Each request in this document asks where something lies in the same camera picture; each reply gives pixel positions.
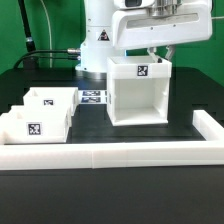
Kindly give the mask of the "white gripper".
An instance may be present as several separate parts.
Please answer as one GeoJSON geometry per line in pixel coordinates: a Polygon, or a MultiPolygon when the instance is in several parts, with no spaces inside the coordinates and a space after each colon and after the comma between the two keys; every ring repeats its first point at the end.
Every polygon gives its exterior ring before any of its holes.
{"type": "Polygon", "coordinates": [[[172,60],[175,44],[208,40],[212,35],[212,0],[114,0],[112,40],[117,49],[148,48],[152,63],[161,63],[157,48],[167,46],[172,60]]]}

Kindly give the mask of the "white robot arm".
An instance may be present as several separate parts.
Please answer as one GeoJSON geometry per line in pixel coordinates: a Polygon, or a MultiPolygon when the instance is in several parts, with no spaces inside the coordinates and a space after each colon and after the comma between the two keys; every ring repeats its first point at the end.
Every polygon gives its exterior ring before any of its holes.
{"type": "Polygon", "coordinates": [[[128,50],[207,40],[212,0],[84,0],[86,35],[76,71],[88,78],[107,74],[107,59],[128,50]]]}

